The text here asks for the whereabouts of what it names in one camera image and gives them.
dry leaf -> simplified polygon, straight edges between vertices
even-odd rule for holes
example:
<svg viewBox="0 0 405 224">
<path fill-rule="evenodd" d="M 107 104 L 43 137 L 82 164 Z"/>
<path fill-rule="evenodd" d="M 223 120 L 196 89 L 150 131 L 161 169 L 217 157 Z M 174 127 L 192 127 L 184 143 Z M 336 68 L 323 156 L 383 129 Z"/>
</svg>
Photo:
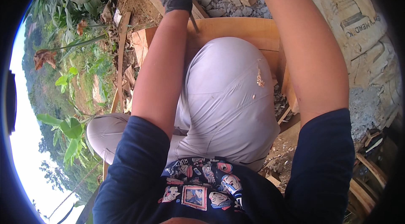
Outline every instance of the dry leaf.
<svg viewBox="0 0 405 224">
<path fill-rule="evenodd" d="M 88 26 L 87 22 L 85 20 L 81 20 L 81 22 L 77 25 L 77 34 L 78 35 L 83 35 L 83 28 Z"/>
<path fill-rule="evenodd" d="M 101 20 L 104 23 L 110 23 L 111 22 L 111 1 L 108 1 L 108 3 L 105 5 L 103 13 L 100 15 Z"/>
<path fill-rule="evenodd" d="M 125 70 L 124 79 L 129 82 L 129 85 L 132 89 L 135 85 L 135 77 L 134 77 L 134 71 L 131 66 L 129 66 L 128 69 Z"/>
<path fill-rule="evenodd" d="M 51 52 L 48 49 L 40 49 L 34 54 L 35 70 L 42 68 L 44 62 L 49 63 L 52 68 L 56 68 L 56 61 L 54 59 L 56 52 Z"/>
</svg>

sawdust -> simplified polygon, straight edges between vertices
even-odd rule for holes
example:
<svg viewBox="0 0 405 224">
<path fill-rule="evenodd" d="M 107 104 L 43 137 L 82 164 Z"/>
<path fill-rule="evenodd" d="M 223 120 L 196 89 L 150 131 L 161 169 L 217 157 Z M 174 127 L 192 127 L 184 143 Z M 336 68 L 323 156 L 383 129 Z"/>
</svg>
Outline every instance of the sawdust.
<svg viewBox="0 0 405 224">
<path fill-rule="evenodd" d="M 257 84 L 260 86 L 260 87 L 264 87 L 265 86 L 265 82 L 262 80 L 262 75 L 261 75 L 261 72 L 260 72 L 260 68 L 259 68 L 259 65 L 257 65 Z"/>
</svg>

printed graphic shirt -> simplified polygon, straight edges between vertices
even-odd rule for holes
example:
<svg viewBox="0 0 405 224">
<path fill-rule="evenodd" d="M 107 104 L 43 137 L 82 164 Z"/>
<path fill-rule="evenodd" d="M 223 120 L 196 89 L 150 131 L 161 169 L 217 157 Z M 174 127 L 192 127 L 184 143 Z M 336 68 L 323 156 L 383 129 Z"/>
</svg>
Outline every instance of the printed graphic shirt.
<svg viewBox="0 0 405 224">
<path fill-rule="evenodd" d="M 131 116 L 93 208 L 94 223 L 342 223 L 354 147 L 347 109 L 301 129 L 285 197 L 266 178 L 220 158 L 190 157 L 165 167 L 170 142 Z"/>
</svg>

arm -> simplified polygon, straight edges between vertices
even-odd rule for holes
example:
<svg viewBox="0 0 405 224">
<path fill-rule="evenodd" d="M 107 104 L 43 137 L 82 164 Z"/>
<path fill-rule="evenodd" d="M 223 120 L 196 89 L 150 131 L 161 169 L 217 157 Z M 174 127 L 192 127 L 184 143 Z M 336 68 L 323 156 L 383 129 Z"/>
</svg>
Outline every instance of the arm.
<svg viewBox="0 0 405 224">
<path fill-rule="evenodd" d="M 301 113 L 311 119 L 349 106 L 346 64 L 329 26 L 312 0 L 265 0 L 286 54 Z"/>
<path fill-rule="evenodd" d="M 162 19 L 134 88 L 131 115 L 161 128 L 171 139 L 183 79 L 189 14 L 173 10 Z"/>
<path fill-rule="evenodd" d="M 172 137 L 183 79 L 187 23 L 192 0 L 160 0 L 166 14 L 139 71 L 131 115 L 139 116 Z"/>
</svg>

banana plant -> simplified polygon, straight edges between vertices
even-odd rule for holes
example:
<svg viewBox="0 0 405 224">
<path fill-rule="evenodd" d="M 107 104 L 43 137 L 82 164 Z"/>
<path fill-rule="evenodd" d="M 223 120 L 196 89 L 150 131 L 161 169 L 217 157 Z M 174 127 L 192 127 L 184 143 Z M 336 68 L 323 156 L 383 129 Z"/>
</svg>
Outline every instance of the banana plant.
<svg viewBox="0 0 405 224">
<path fill-rule="evenodd" d="M 94 150 L 91 147 L 86 132 L 86 123 L 89 122 L 94 116 L 90 116 L 85 120 L 78 120 L 75 117 L 68 117 L 66 120 L 60 120 L 58 118 L 52 117 L 49 114 L 38 114 L 36 116 L 37 120 L 42 123 L 53 126 L 52 130 L 55 130 L 53 135 L 53 146 L 64 137 L 68 143 L 68 147 L 65 151 L 63 162 L 65 164 L 73 165 L 75 158 L 79 159 L 80 163 L 83 165 L 83 158 L 87 159 L 81 152 L 83 148 L 89 148 L 89 151 L 94 155 Z"/>
</svg>

